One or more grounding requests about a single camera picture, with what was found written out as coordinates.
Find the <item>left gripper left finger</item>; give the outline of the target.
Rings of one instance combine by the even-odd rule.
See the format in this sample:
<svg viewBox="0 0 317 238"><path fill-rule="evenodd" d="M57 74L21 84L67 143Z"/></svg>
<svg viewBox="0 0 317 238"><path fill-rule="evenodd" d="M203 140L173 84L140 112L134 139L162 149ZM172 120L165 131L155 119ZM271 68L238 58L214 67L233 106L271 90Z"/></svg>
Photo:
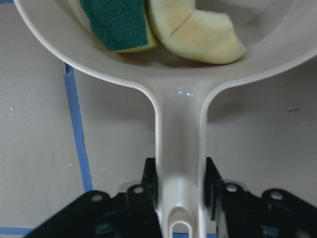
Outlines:
<svg viewBox="0 0 317 238"><path fill-rule="evenodd" d="M27 234L28 238L160 238L156 162L147 158L140 184L115 197L86 192Z"/></svg>

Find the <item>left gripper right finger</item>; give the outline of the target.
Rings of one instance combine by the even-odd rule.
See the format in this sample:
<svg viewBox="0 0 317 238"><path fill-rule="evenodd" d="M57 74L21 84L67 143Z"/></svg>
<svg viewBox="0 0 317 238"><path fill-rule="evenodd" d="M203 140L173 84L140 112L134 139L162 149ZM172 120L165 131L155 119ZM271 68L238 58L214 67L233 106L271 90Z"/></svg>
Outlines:
<svg viewBox="0 0 317 238"><path fill-rule="evenodd" d="M315 238L317 208L278 188L255 196L207 158L204 202L219 238Z"/></svg>

